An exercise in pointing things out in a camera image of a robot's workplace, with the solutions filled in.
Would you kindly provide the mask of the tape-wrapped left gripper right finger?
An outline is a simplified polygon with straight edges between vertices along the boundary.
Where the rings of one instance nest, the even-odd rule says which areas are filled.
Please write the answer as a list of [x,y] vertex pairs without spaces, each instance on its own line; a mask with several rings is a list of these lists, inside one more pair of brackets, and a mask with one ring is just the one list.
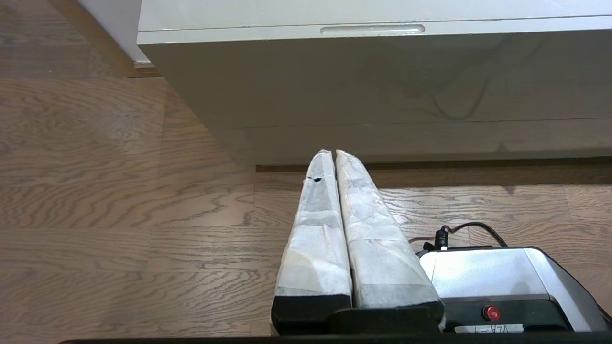
[[337,151],[353,307],[330,316],[338,334],[440,334],[444,303],[363,163]]

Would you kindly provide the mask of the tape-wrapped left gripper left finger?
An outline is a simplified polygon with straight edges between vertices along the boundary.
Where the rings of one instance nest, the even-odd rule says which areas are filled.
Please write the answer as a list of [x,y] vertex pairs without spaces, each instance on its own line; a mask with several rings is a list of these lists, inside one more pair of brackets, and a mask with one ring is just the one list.
[[271,307],[273,335],[328,332],[352,308],[352,279],[332,153],[320,150],[304,178]]

